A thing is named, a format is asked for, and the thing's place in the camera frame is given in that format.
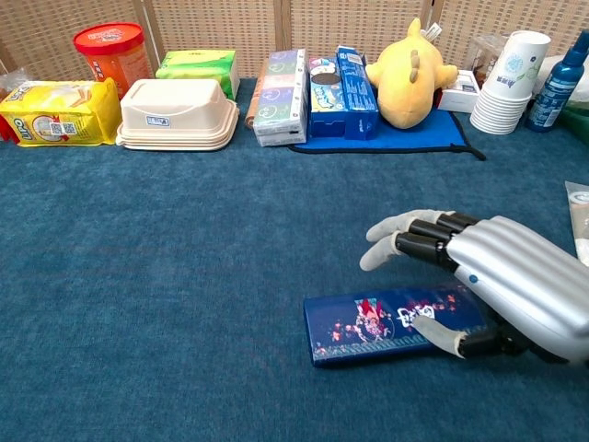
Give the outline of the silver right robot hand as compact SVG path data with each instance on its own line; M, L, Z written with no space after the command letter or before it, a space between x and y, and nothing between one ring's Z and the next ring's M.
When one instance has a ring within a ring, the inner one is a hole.
M468 334L418 316L413 327L459 358L530 351L545 361L588 361L588 269L535 231L502 216L478 220L454 211L413 210L366 233L360 260L372 271L409 255L451 272L482 301L495 325Z

